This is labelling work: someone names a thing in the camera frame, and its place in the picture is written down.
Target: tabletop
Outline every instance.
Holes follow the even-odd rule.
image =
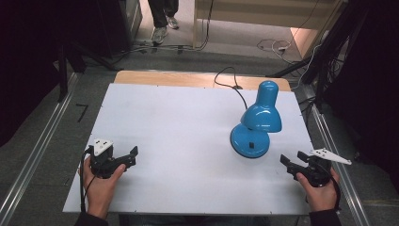
[[[249,105],[255,102],[257,90],[240,91]],[[311,140],[293,92],[279,92],[276,107],[282,131],[269,134],[270,148],[264,156],[248,159],[230,144],[231,129],[245,111],[235,91],[110,84],[88,145],[94,138],[111,139],[115,157],[134,146],[138,156],[136,165],[120,178],[109,210],[307,215],[305,193],[279,157],[283,153],[301,165],[296,153],[309,153]],[[78,179],[76,175],[64,212],[80,211]]]

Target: hand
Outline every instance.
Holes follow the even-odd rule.
[[[124,173],[126,166],[121,164],[115,169],[108,179],[95,177],[90,168],[90,157],[85,160],[83,170],[83,181],[85,191],[88,194],[88,214],[98,218],[106,219],[109,204],[114,197],[115,187],[118,179]]]
[[[338,183],[340,176],[331,168],[331,175]],[[337,201],[337,192],[335,191],[334,184],[330,180],[325,186],[313,187],[309,184],[308,178],[302,173],[297,173],[296,178],[306,191],[308,203],[312,212],[330,210],[335,207]]]

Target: black power cord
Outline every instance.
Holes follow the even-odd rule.
[[[86,204],[85,204],[85,199],[86,199],[86,195],[88,194],[88,188],[90,187],[91,183],[94,181],[94,178],[96,178],[96,176],[94,176],[90,183],[88,184],[88,187],[86,188],[86,193],[84,191],[84,181],[83,181],[83,176],[84,176],[84,164],[85,164],[85,156],[86,154],[90,154],[91,152],[91,148],[86,149],[83,154],[82,157],[80,159],[80,170],[79,170],[79,177],[80,177],[80,211],[82,213],[86,213]]]
[[[224,71],[226,71],[227,69],[233,69],[233,70],[234,70],[234,83],[235,83],[235,86],[234,86],[234,87],[232,87],[232,86],[230,86],[230,85],[221,84],[221,83],[216,82],[217,77],[218,77],[221,73],[223,73]],[[218,84],[219,86],[223,86],[223,87],[228,87],[228,88],[234,89],[234,90],[238,93],[238,95],[240,95],[241,99],[243,99],[244,106],[246,107],[246,110],[248,109],[246,100],[244,99],[243,95],[241,95],[240,91],[238,91],[239,89],[242,89],[242,88],[241,88],[240,86],[238,86],[238,84],[237,84],[237,80],[236,80],[236,77],[235,77],[235,69],[234,69],[234,67],[227,67],[227,68],[224,68],[220,73],[218,73],[218,74],[215,76],[214,81],[215,81],[215,83]]]

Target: metal frame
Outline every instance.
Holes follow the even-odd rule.
[[[314,96],[314,91],[311,85],[303,85],[303,90],[307,98]],[[315,105],[312,107],[311,112],[317,123],[317,126],[319,128],[323,141],[326,145],[326,148],[332,151],[333,153],[340,155],[338,148],[334,143],[332,135],[329,132],[324,115],[319,113]],[[355,186],[352,184],[346,166],[342,163],[336,163],[336,162],[333,162],[332,165],[340,175],[341,189],[346,197],[346,201],[352,212],[352,217],[354,218],[356,225],[359,226],[371,225],[369,219],[367,218],[366,212],[364,211],[363,205],[361,204],[358,192],[355,189]]]
[[[0,225],[8,225],[9,221],[11,220],[11,217],[14,214],[18,203],[23,197],[23,194],[26,191],[28,184],[32,179],[33,174],[35,173],[35,170],[39,165],[39,162],[41,161],[44,152],[47,149],[47,146],[53,136],[54,131],[58,127],[58,123],[60,122],[65,110],[67,109],[77,81],[77,74],[73,73],[69,81],[70,92],[66,95],[66,98],[64,98],[61,103],[58,103],[56,105],[56,108],[52,116],[50,117],[50,120],[47,122],[43,132],[41,133],[38,142],[36,143],[26,162],[24,163],[23,169],[21,170],[13,185],[10,187],[8,194],[1,205]]]

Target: sneaker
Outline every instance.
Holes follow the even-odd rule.
[[[168,34],[166,27],[155,27],[152,34],[152,42],[157,44],[162,44],[164,42],[164,37]]]
[[[174,17],[168,17],[168,25],[172,29],[178,29],[179,28],[179,24],[177,23],[177,20]]]

